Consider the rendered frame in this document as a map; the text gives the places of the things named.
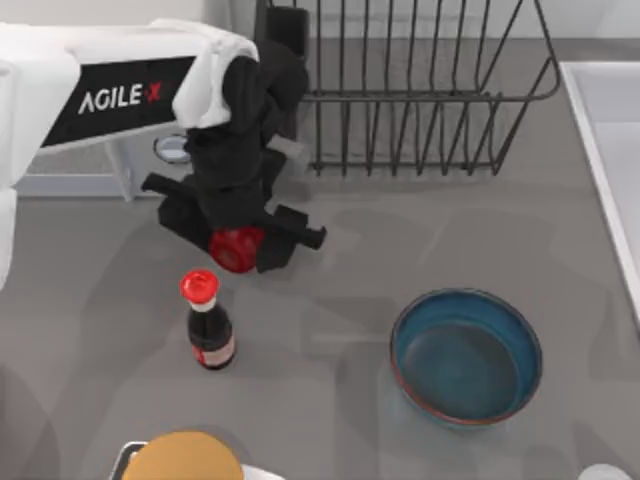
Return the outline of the red round object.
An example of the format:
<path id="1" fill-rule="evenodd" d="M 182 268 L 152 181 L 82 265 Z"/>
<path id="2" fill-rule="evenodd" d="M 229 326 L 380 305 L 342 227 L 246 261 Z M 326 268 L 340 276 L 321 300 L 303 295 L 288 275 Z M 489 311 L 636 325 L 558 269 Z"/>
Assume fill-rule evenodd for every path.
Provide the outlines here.
<path id="1" fill-rule="evenodd" d="M 264 230 L 257 227 L 215 230 L 209 241 L 209 253 L 223 269 L 246 273 L 256 266 L 257 252 L 264 236 Z"/>

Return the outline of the small grey round dish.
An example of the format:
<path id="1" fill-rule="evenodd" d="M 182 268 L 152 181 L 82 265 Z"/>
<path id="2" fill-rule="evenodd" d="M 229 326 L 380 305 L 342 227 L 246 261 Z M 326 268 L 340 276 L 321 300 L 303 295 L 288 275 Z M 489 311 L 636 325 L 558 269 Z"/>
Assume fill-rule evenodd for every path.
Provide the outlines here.
<path id="1" fill-rule="evenodd" d="M 172 134 L 154 140 L 155 155 L 163 162 L 172 165 L 190 162 L 190 155 L 185 149 L 187 138 L 184 135 Z"/>

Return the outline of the dark bottle with red cap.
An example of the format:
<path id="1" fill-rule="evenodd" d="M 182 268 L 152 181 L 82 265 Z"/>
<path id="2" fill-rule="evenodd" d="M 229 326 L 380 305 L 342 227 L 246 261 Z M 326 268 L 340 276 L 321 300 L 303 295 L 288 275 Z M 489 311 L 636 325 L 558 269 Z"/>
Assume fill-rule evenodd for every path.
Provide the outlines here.
<path id="1" fill-rule="evenodd" d="M 188 338 L 195 360 L 205 369 L 222 370 L 234 359 L 236 340 L 227 310 L 218 301 L 220 282 L 208 269 L 192 269 L 180 282 L 189 304 Z"/>

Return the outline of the black box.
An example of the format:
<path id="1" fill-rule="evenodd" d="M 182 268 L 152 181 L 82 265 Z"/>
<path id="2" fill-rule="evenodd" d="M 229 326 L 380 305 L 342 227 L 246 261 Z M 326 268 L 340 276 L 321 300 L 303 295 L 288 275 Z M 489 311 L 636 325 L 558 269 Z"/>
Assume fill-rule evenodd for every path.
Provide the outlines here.
<path id="1" fill-rule="evenodd" d="M 254 39 L 271 40 L 306 59 L 310 40 L 310 14 L 297 6 L 276 6 L 273 0 L 256 0 Z"/>

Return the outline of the blue bowl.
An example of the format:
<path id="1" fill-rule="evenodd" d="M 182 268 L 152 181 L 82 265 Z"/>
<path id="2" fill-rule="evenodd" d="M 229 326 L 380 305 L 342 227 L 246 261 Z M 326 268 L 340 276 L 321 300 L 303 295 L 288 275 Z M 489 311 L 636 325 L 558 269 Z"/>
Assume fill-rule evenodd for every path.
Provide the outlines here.
<path id="1" fill-rule="evenodd" d="M 407 402 L 453 430 L 491 428 L 519 414 L 544 372 L 541 342 L 526 317 L 473 288 L 414 299 L 393 323 L 388 355 Z"/>

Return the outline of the white flat object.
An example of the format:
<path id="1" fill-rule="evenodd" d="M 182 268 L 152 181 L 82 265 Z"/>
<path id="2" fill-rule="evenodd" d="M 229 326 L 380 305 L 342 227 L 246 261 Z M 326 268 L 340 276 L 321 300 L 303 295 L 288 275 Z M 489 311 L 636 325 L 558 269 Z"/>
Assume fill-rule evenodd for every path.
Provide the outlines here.
<path id="1" fill-rule="evenodd" d="M 244 480 L 286 480 L 284 477 L 262 468 L 242 464 Z"/>

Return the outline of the round brown bread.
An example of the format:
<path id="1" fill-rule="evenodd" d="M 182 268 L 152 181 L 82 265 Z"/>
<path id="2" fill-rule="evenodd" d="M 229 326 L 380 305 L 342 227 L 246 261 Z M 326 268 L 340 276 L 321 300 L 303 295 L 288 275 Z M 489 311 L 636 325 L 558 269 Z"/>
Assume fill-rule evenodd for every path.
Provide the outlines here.
<path id="1" fill-rule="evenodd" d="M 150 440 L 125 468 L 122 480 L 245 480 L 233 450 L 200 430 Z"/>

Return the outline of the grey basket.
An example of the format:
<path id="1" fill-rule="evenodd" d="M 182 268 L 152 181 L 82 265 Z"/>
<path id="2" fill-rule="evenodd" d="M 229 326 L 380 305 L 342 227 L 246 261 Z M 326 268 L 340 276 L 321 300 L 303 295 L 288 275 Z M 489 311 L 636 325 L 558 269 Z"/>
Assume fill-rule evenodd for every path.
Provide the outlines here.
<path id="1" fill-rule="evenodd" d="M 122 480 L 130 461 L 146 445 L 146 441 L 131 441 L 126 443 L 118 453 L 107 480 Z"/>

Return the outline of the white rounded object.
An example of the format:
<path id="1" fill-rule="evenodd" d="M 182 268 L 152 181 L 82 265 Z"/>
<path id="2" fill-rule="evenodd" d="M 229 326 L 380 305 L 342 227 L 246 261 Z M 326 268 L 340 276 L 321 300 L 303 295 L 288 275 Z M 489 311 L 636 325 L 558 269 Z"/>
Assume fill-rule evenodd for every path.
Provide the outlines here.
<path id="1" fill-rule="evenodd" d="M 633 480 L 622 468 L 606 464 L 596 463 L 587 466 L 578 475 L 577 480 Z"/>

